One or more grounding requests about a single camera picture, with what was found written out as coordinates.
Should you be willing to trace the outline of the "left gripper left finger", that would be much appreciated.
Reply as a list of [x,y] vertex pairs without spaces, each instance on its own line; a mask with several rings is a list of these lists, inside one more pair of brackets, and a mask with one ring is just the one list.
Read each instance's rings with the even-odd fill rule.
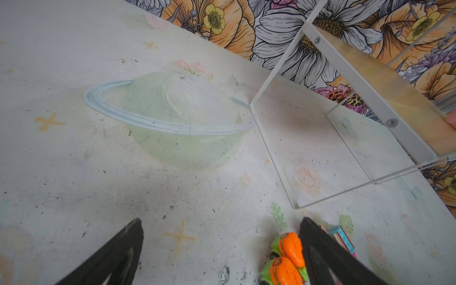
[[112,239],[59,285],[131,285],[140,261],[144,232],[139,218],[129,222]]

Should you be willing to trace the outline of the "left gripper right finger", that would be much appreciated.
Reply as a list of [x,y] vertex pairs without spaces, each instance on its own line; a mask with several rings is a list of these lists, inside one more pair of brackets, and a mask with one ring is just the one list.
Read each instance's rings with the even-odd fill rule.
[[343,249],[311,218],[305,217],[299,229],[303,256],[312,285],[384,285],[385,281],[371,272]]

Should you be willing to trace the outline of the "pink teal striped toy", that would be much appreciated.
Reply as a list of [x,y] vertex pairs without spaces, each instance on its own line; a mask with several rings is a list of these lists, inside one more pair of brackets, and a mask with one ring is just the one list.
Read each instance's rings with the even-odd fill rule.
[[351,242],[349,236],[341,226],[333,226],[327,230],[327,233],[345,250],[357,259],[355,246]]

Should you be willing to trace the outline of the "pink green striped toy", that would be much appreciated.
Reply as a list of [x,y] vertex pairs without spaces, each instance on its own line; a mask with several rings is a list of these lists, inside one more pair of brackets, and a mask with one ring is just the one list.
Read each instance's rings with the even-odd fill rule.
[[318,223],[319,228],[324,230],[325,232],[328,232],[328,229],[326,229],[321,223]]

